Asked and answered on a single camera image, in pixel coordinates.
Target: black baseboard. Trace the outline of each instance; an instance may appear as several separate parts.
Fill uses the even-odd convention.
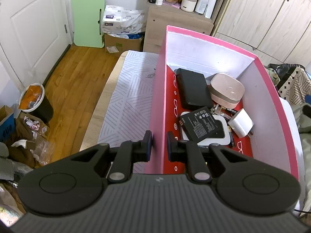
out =
[[[43,87],[45,87],[46,83],[48,82],[49,78],[51,77],[52,73],[54,72],[55,68],[58,66],[58,64],[60,63],[60,61],[62,60],[62,58],[65,56],[66,52],[69,50],[69,48],[71,47],[71,45],[69,44],[66,49],[64,50],[64,52],[62,53],[62,55],[59,57],[59,59],[57,60],[57,62],[55,63],[55,65],[53,66],[53,68],[51,69],[51,71],[49,72],[49,74],[47,75],[46,79],[44,80],[44,82],[42,83]]]

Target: white printed pattern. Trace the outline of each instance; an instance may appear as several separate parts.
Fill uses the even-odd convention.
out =
[[[98,143],[110,147],[138,141],[149,129],[152,86],[158,54],[128,51],[116,88],[111,96]],[[143,173],[144,163],[135,163],[133,172]]]

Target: pink box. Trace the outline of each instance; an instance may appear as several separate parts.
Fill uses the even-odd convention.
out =
[[[151,160],[145,173],[182,173],[183,165],[167,159],[166,132],[179,139],[177,115],[181,107],[173,71],[184,68],[205,77],[222,72],[245,86],[243,106],[254,122],[251,136],[255,159],[290,172],[297,179],[298,165],[290,127],[279,96],[259,58],[240,47],[198,32],[167,26],[155,71],[150,130]]]

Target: trash can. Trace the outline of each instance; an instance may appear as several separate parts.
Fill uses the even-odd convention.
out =
[[[42,96],[37,104],[35,104],[31,109],[22,109],[24,113],[29,113],[35,117],[40,118],[45,124],[47,124],[53,117],[54,109],[51,106],[48,98],[45,95],[45,90],[43,85],[39,83],[33,83],[31,86],[41,86],[42,89]],[[23,91],[21,94],[19,104],[21,103],[21,100],[28,90],[29,86]]]

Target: green folding table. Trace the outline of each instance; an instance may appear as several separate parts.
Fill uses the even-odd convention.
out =
[[[74,17],[74,43],[77,46],[104,47],[102,19],[105,0],[71,0]]]

